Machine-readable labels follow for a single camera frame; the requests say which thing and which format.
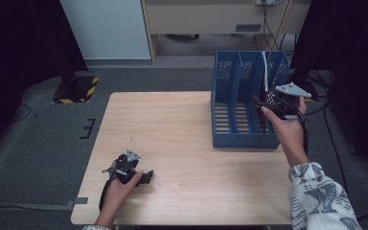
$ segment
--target wall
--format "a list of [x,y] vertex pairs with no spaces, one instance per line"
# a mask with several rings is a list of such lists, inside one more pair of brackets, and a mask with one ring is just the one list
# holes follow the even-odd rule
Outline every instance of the wall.
[[60,0],[84,59],[150,59],[140,0]]

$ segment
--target yellow and black hazard tape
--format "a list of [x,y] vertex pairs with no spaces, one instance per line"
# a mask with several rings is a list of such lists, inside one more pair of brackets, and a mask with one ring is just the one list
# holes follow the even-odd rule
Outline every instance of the yellow and black hazard tape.
[[97,87],[97,83],[98,83],[99,78],[94,78],[92,80],[91,86],[88,89],[86,96],[84,98],[79,98],[79,99],[58,99],[58,100],[53,100],[54,104],[72,104],[72,103],[87,103],[90,99],[92,94],[95,91],[95,87]]

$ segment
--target power strip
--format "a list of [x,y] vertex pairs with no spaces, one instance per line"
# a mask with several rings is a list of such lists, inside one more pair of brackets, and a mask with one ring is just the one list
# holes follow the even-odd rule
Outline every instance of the power strip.
[[267,5],[267,6],[274,6],[274,5],[279,5],[283,0],[256,0],[256,5],[258,6],[262,6],[262,5]]

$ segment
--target light wood tabletop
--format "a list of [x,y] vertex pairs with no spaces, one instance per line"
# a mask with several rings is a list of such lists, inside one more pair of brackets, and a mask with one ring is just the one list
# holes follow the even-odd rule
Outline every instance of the light wood tabletop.
[[107,173],[127,149],[154,170],[117,214],[121,225],[290,224],[288,163],[278,149],[214,149],[211,92],[114,93],[93,148],[74,224],[93,224]]

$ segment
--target sleeve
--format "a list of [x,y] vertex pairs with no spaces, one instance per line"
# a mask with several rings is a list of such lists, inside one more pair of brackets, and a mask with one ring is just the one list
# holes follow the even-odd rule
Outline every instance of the sleeve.
[[89,225],[82,228],[82,230],[110,230],[109,228],[96,226],[96,225]]
[[362,229],[345,190],[326,176],[318,163],[294,166],[288,176],[294,230]]

